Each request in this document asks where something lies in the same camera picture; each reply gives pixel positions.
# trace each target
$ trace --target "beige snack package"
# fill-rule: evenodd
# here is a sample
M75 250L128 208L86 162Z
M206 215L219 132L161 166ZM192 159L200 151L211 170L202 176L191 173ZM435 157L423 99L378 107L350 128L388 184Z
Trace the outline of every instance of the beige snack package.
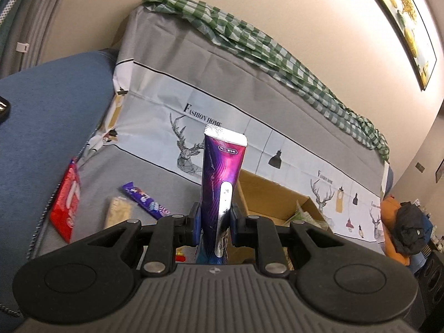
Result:
M121 196L112 198L108 208L107 217L105 219L104 229L130 219L132 208L133 203L128 199Z

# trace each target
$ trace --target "wall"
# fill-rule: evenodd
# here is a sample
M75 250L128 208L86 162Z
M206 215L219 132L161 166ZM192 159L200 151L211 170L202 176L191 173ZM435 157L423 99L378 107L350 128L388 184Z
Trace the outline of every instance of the wall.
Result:
M141 0L63 0L44 61L110 46ZM440 39L424 0L415 0L438 62L426 92L374 0L203 0L273 36L350 108L386 136L397 180L425 139L444 96Z
M421 148L393 187L393 194L399 201L414 201L419 199L421 204L427 206L431 196L438 191L440 183L436 183L435 172L444 158L444 109L441 109L432 125ZM416 167L420 163L425 168L421 173Z
M425 208L428 213L431 213L430 221L437 225L436 235L441 237L444 235L444 179L441 178L438 184L436 184L436 189L429 200L425 204Z

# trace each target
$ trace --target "framed picture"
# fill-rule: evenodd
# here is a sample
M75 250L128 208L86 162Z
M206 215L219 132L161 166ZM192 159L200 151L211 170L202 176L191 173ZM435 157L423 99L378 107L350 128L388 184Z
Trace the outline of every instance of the framed picture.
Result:
M441 162L437 172L435 173L436 181L438 182L441 179L442 174L444 173L444 159Z
M413 0L376 0L404 46L422 90L427 87L437 57Z

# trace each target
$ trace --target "blue cushion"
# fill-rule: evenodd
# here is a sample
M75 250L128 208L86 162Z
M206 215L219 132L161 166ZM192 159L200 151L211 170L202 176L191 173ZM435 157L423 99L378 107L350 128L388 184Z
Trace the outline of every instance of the blue cushion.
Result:
M0 305L18 307L12 279L51 194L99 125L113 96L115 57L88 52L0 80L11 103L0 125ZM0 312L0 332L21 322Z
M425 241L428 243L432 237L433 224L425 215L422 216L422 221L424 225Z
M410 256L410 264L408 265L407 268L409 268L409 270L413 274L415 274L418 270L420 270L424 266L426 261L427 261L427 259L425 259L423 253L411 255Z

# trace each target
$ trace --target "red object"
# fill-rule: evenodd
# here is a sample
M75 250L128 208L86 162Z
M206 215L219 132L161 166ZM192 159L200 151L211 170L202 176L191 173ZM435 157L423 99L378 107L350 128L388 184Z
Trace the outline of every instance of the red object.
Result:
M348 228L352 228L352 229L354 228L352 222L350 221L350 218L349 218L349 220L348 220L348 222L347 222L347 224L345 226L348 227Z
M184 255L176 255L176 261L183 263L186 260Z
M80 199L80 179L75 160L71 160L49 216L62 238L69 243L74 227L75 212Z

